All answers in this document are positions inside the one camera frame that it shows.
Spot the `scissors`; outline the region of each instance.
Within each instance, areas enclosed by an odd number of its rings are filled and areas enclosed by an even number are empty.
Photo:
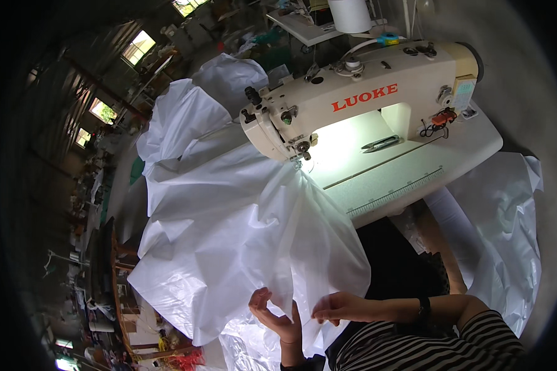
[[[384,139],[380,139],[379,141],[366,144],[363,147],[361,147],[361,149],[365,150],[364,153],[372,153],[372,152],[382,150],[383,148],[386,148],[398,142],[400,142],[400,137],[398,135],[392,135],[391,137],[387,137]]]

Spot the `woman's left hand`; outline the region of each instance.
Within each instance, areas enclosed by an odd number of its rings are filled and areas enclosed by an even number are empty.
[[[301,318],[299,318],[297,303],[293,301],[293,322],[291,322],[286,315],[277,317],[266,308],[266,304],[272,295],[273,293],[268,291],[267,287],[254,291],[252,298],[249,300],[248,306],[250,311],[264,326],[275,331],[282,343],[294,344],[301,342]]]

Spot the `orange switch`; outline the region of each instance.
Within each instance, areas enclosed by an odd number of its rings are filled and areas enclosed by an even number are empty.
[[[431,123],[435,126],[441,126],[446,124],[448,121],[453,121],[456,118],[456,114],[452,110],[446,110],[439,115],[431,119]]]

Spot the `person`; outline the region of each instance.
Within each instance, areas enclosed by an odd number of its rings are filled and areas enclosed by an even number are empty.
[[[425,247],[438,250],[435,255],[418,255],[387,218],[357,230],[371,265],[371,283],[365,298],[337,292],[313,308],[312,319],[320,323],[351,321],[326,357],[304,357],[295,301],[291,322],[267,309],[272,293],[266,287],[254,291],[249,308],[279,335],[281,370],[320,371],[326,359],[332,371],[512,368],[524,354],[520,341],[499,313],[465,294],[453,254],[424,206],[417,228]],[[444,273],[452,272],[449,284],[433,261],[443,262]]]

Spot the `measuring ruler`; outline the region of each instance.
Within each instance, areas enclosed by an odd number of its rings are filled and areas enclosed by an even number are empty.
[[[403,196],[406,192],[409,192],[413,189],[417,189],[422,185],[430,182],[431,180],[435,179],[436,177],[442,175],[444,173],[443,165],[439,165],[439,168],[431,173],[425,173],[423,177],[417,179],[416,181],[408,181],[406,186],[399,188],[399,189],[391,189],[388,191],[386,196],[377,198],[377,199],[370,199],[367,204],[364,204],[361,207],[357,207],[354,209],[349,209],[347,211],[347,215],[349,217],[356,217],[358,215],[365,214],[371,210],[375,210],[390,201],[393,201],[401,196]]]

